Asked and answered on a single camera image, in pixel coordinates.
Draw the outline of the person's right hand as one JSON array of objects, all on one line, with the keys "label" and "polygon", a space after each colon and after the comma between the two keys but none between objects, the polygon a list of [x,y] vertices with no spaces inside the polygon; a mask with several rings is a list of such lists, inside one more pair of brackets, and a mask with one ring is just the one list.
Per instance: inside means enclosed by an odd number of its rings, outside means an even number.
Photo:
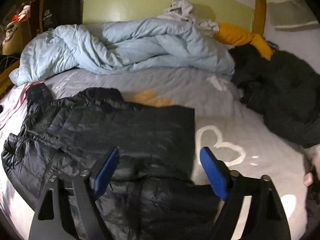
[{"label": "person's right hand", "polygon": [[312,146],[311,148],[305,149],[305,156],[310,165],[310,168],[304,176],[304,185],[309,187],[315,181],[315,177],[319,179],[319,156],[320,156],[320,145]]}]

